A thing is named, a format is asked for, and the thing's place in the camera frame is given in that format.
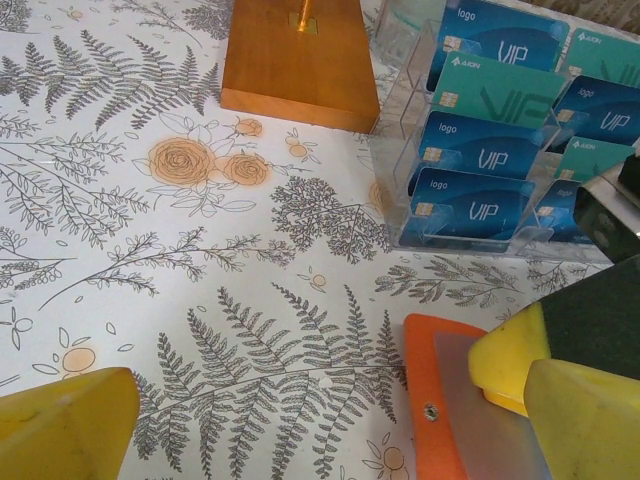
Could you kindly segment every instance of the yellow foam block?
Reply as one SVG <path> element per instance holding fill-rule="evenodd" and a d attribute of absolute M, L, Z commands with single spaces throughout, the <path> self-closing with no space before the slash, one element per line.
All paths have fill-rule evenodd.
<path fill-rule="evenodd" d="M 640 478 L 640 381 L 538 360 L 524 400 L 554 480 Z"/>
<path fill-rule="evenodd" d="M 478 340 L 469 373 L 491 403 L 527 415 L 524 386 L 534 360 L 550 358 L 542 307 L 534 303 Z"/>
<path fill-rule="evenodd" d="M 0 398 L 0 477 L 115 480 L 139 410 L 131 371 L 107 368 Z"/>

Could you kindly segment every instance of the brass rod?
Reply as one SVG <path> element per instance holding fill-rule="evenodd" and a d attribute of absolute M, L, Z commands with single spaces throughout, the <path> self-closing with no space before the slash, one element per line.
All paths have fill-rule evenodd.
<path fill-rule="evenodd" d="M 298 21 L 298 31 L 304 32 L 309 25 L 309 18 L 311 18 L 311 5 L 313 0 L 302 0 L 302 7 L 300 7 L 300 15 Z"/>

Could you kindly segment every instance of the white tablecloth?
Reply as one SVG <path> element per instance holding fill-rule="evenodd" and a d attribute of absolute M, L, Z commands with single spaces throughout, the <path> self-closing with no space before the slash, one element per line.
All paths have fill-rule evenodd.
<path fill-rule="evenodd" d="M 130 367 L 123 479 L 413 479 L 405 316 L 597 267 L 390 252 L 364 136 L 220 109 L 231 8 L 0 0 L 0 395 Z"/>

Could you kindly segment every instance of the wooden block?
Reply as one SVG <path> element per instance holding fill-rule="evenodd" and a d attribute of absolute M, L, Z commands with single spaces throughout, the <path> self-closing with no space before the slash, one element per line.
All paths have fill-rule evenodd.
<path fill-rule="evenodd" d="M 321 0 L 317 34 L 289 26 L 301 0 L 236 0 L 223 108 L 369 133 L 380 108 L 359 0 Z"/>

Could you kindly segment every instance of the black foam piece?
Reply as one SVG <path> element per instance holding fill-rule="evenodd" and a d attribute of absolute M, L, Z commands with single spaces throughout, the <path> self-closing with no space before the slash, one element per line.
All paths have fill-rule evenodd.
<path fill-rule="evenodd" d="M 640 255 L 540 303 L 551 358 L 640 380 Z"/>
<path fill-rule="evenodd" d="M 618 175 L 618 181 L 640 200 L 640 157 L 627 157 Z"/>

